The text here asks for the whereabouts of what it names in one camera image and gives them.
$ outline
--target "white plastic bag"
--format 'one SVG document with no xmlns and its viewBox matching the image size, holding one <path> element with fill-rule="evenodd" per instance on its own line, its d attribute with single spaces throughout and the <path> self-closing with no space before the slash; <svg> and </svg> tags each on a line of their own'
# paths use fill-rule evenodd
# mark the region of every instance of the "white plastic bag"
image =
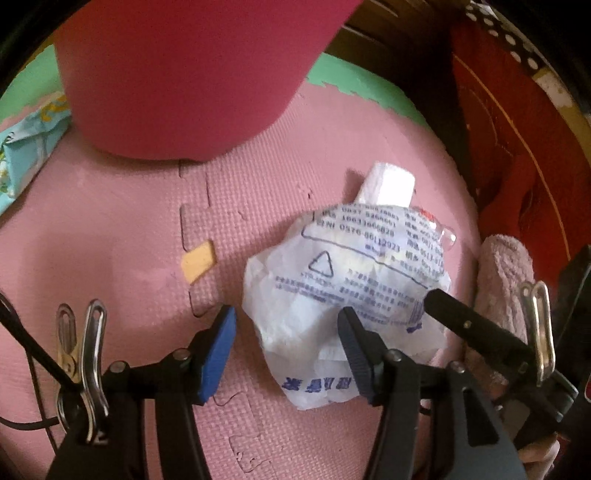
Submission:
<svg viewBox="0 0 591 480">
<path fill-rule="evenodd" d="M 445 345 L 443 327 L 423 309 L 429 290 L 449 287 L 438 238 L 406 208 L 339 205 L 303 215 L 282 243 L 249 259 L 242 307 L 295 406 L 359 394 L 336 329 L 342 307 L 418 361 Z"/>
</svg>

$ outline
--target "yellow sponge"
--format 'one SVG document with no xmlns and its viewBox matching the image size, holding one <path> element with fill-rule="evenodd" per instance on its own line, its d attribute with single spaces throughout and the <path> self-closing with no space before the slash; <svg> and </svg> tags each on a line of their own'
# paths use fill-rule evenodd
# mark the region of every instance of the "yellow sponge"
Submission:
<svg viewBox="0 0 591 480">
<path fill-rule="evenodd" d="M 189 284 L 194 283 L 215 264 L 216 253 L 211 240 L 205 240 L 197 248 L 185 253 L 181 259 L 181 268 L 183 269 L 185 280 Z"/>
</svg>

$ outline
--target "metal bolt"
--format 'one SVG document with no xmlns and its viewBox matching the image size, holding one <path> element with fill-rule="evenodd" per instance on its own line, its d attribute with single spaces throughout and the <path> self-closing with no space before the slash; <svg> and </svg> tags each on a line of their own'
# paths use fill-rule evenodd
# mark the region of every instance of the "metal bolt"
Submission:
<svg viewBox="0 0 591 480">
<path fill-rule="evenodd" d="M 187 358 L 191 356 L 191 352 L 186 348 L 177 348 L 173 352 L 173 358 L 179 362 L 184 362 Z"/>
<path fill-rule="evenodd" d="M 386 352 L 386 356 L 388 360 L 391 360 L 392 362 L 399 362 L 402 360 L 402 353 L 400 353 L 398 350 L 388 350 L 388 352 Z"/>
<path fill-rule="evenodd" d="M 459 374 L 462 374 L 466 371 L 466 368 L 460 362 L 452 362 L 451 364 L 452 370 Z"/>
<path fill-rule="evenodd" d="M 123 360 L 117 360 L 111 364 L 109 370 L 114 374 L 120 374 L 123 370 L 125 370 L 125 367 L 127 367 L 127 364 Z"/>
</svg>

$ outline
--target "blue plastic package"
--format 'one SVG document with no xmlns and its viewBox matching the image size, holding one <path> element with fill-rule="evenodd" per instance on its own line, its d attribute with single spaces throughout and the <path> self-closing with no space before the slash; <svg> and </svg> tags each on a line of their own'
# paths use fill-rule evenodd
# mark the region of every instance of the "blue plastic package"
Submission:
<svg viewBox="0 0 591 480">
<path fill-rule="evenodd" d="M 27 188 L 70 125 L 65 95 L 0 132 L 0 214 Z"/>
</svg>

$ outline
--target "orange line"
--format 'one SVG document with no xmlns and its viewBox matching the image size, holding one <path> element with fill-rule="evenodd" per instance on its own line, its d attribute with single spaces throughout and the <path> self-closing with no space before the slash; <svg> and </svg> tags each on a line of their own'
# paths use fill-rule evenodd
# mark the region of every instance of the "orange line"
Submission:
<svg viewBox="0 0 591 480">
<path fill-rule="evenodd" d="M 556 201 L 554 200 L 554 197 L 552 197 L 552 194 L 550 193 L 550 188 L 548 187 L 548 184 L 546 183 L 546 179 L 544 178 L 544 174 L 542 173 L 542 169 L 540 168 L 538 161 L 535 159 L 534 153 L 531 151 L 530 146 L 525 142 L 525 139 L 521 136 L 521 134 L 519 133 L 519 130 L 517 130 L 517 127 L 515 126 L 515 124 L 513 123 L 513 121 L 509 117 L 509 115 L 507 114 L 507 112 L 505 112 L 505 109 L 501 106 L 499 101 L 495 98 L 495 96 L 492 94 L 492 92 L 486 87 L 486 85 L 482 82 L 482 80 L 480 80 L 480 78 L 478 78 L 478 75 L 476 75 L 476 73 L 468 65 L 466 65 L 466 63 L 464 63 L 464 61 L 460 57 L 458 57 L 455 53 L 453 54 L 453 57 L 460 63 L 460 65 L 462 65 L 468 71 L 468 73 L 470 73 L 470 75 L 472 75 L 475 78 L 475 80 L 480 84 L 482 89 L 488 94 L 488 96 L 491 98 L 491 100 L 493 102 L 495 102 L 495 105 L 499 108 L 501 113 L 505 116 L 505 119 L 509 122 L 509 125 L 511 126 L 511 128 L 515 132 L 515 135 L 517 135 L 517 138 L 519 138 L 519 140 L 521 141 L 521 143 L 523 144 L 523 146 L 527 150 L 527 153 L 530 155 L 532 161 L 534 162 L 535 168 L 538 171 L 538 175 L 540 176 L 540 180 L 542 181 L 542 185 L 544 185 L 544 188 L 546 189 L 546 192 L 548 193 L 548 197 L 550 197 L 550 202 L 552 203 L 552 207 L 554 208 L 554 213 L 556 213 L 556 217 L 558 219 L 558 225 L 560 225 L 560 232 L 562 233 L 562 239 L 564 241 L 564 247 L 566 249 L 566 258 L 568 259 L 568 261 L 570 261 L 569 242 L 566 239 L 566 231 L 564 230 L 564 224 L 562 223 L 562 218 L 560 217 L 560 212 L 558 211 L 558 205 L 556 205 Z"/>
</svg>

